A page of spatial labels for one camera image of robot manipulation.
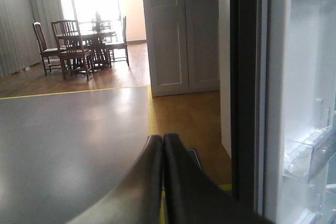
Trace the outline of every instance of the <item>gray floor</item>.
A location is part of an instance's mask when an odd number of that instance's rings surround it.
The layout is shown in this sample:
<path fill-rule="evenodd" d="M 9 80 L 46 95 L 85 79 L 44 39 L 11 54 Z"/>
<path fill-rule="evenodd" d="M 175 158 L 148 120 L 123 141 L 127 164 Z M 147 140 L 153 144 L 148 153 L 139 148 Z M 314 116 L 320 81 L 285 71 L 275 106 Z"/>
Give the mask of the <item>gray floor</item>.
<path fill-rule="evenodd" d="M 147 96 L 138 87 L 0 100 L 0 223 L 66 223 L 115 188 L 149 134 Z"/>

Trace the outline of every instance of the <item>baseboard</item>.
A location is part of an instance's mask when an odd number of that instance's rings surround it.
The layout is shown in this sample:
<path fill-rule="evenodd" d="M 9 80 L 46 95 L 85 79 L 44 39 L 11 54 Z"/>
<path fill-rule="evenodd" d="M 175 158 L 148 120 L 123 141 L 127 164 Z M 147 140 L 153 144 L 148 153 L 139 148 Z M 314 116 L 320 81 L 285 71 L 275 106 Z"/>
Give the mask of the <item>baseboard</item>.
<path fill-rule="evenodd" d="M 207 87 L 207 88 L 200 88 L 200 89 L 185 89 L 185 90 L 176 90 L 176 91 L 153 91 L 153 97 L 165 97 L 169 95 L 179 95 L 179 94 L 192 94 L 192 93 L 204 93 L 204 92 L 214 92 L 219 91 L 219 87 Z"/>
<path fill-rule="evenodd" d="M 133 44 L 143 44 L 143 43 L 147 43 L 146 39 L 140 39 L 140 40 L 131 40 L 131 41 L 127 41 L 127 44 L 129 45 L 133 45 Z"/>

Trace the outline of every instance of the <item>yellow floor stripe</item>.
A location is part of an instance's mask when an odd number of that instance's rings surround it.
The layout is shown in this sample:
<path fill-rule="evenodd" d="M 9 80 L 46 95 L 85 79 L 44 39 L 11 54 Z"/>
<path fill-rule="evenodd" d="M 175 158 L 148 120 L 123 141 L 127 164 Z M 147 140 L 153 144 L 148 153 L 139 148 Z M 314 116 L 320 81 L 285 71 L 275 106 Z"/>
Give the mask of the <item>yellow floor stripe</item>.
<path fill-rule="evenodd" d="M 14 98 L 25 98 L 25 97 L 42 97 L 44 95 L 54 95 L 54 94 L 72 94 L 72 93 L 101 91 L 101 90 L 112 90 L 112 89 L 139 88 L 139 87 L 150 87 L 150 86 L 148 86 L 148 85 L 139 85 L 139 86 L 129 86 L 129 87 L 104 88 L 104 89 L 92 89 L 92 90 L 78 90 L 78 91 L 59 92 L 59 93 L 47 93 L 47 94 L 29 94 L 29 95 L 21 95 L 21 96 L 17 96 L 17 97 L 2 97 L 2 98 L 0 98 L 0 100 L 7 100 L 7 99 L 14 99 Z"/>
<path fill-rule="evenodd" d="M 223 191 L 232 191 L 232 184 L 218 185 L 218 187 Z"/>
<path fill-rule="evenodd" d="M 149 132 L 151 135 L 157 134 L 155 128 L 155 110 L 153 105 L 152 89 L 151 86 L 147 86 L 148 94 L 148 107 L 149 107 Z"/>
<path fill-rule="evenodd" d="M 165 214 L 164 214 L 164 206 L 163 206 L 163 202 L 164 202 L 164 199 L 165 199 L 166 195 L 165 195 L 165 192 L 162 191 L 162 196 L 161 196 L 161 208 L 160 208 L 160 224 L 165 224 L 166 221 L 165 221 Z"/>

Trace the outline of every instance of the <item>chair backrest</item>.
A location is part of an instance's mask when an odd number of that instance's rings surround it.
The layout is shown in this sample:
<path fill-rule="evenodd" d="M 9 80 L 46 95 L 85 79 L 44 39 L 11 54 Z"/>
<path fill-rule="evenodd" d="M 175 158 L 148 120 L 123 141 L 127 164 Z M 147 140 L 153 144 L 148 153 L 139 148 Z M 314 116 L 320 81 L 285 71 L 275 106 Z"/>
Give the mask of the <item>chair backrest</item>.
<path fill-rule="evenodd" d="M 127 38 L 126 38 L 126 16 L 122 17 L 122 39 L 125 44 L 127 44 Z"/>
<path fill-rule="evenodd" d="M 51 26 L 59 51 L 61 47 L 60 41 L 62 40 L 67 49 L 67 54 L 80 54 L 84 52 L 82 36 L 77 20 L 51 22 Z"/>
<path fill-rule="evenodd" d="M 102 20 L 100 22 L 100 29 L 102 31 L 107 30 L 107 29 L 111 30 L 111 28 L 112 28 L 111 21 L 109 21 L 109 20 Z"/>
<path fill-rule="evenodd" d="M 40 49 L 40 53 L 47 49 L 46 38 L 44 37 L 43 30 L 41 28 L 40 22 L 33 23 L 34 32 L 38 42 L 38 48 Z"/>

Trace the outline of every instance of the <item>white door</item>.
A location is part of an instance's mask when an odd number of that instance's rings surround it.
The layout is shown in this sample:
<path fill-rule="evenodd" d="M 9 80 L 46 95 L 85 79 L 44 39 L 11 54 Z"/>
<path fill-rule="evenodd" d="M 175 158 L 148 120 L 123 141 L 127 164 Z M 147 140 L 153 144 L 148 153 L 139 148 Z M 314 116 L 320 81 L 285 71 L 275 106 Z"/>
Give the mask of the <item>white door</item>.
<path fill-rule="evenodd" d="M 189 85 L 219 90 L 218 0 L 185 0 Z"/>
<path fill-rule="evenodd" d="M 143 0 L 154 96 L 188 90 L 184 0 Z"/>

